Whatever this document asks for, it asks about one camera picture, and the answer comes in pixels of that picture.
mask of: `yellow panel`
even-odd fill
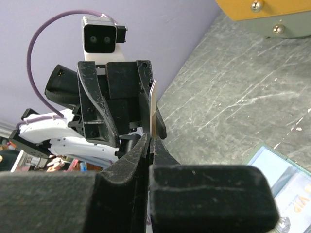
[[[245,20],[311,11],[311,0],[259,0],[262,9],[252,11],[254,0],[216,0],[230,19]]]

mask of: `lavender wall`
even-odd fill
[[[35,30],[67,10],[91,9],[111,15],[129,28],[122,46],[127,60],[151,60],[158,97],[198,45],[220,9],[214,0],[11,0],[0,7],[0,120],[15,124],[26,108],[47,109],[33,93],[26,73],[26,52]],[[43,93],[56,64],[76,69],[83,60],[81,17],[50,25],[33,52],[33,73]]]

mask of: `camera lens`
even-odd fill
[[[92,43],[96,43],[97,42],[97,38],[95,36],[91,36],[89,40]]]
[[[109,43],[110,43],[110,37],[105,37],[105,38],[104,38],[104,42],[105,42],[106,44],[109,44]]]

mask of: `gray concrete floor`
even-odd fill
[[[221,14],[158,103],[171,155],[240,164],[263,141],[310,168],[310,54],[311,39],[265,39]]]

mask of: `screw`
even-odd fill
[[[277,24],[273,27],[273,33],[277,35],[282,34],[284,30],[285,30],[285,27],[282,24]]]
[[[259,12],[262,10],[263,2],[261,0],[253,1],[251,5],[251,9],[253,12]]]

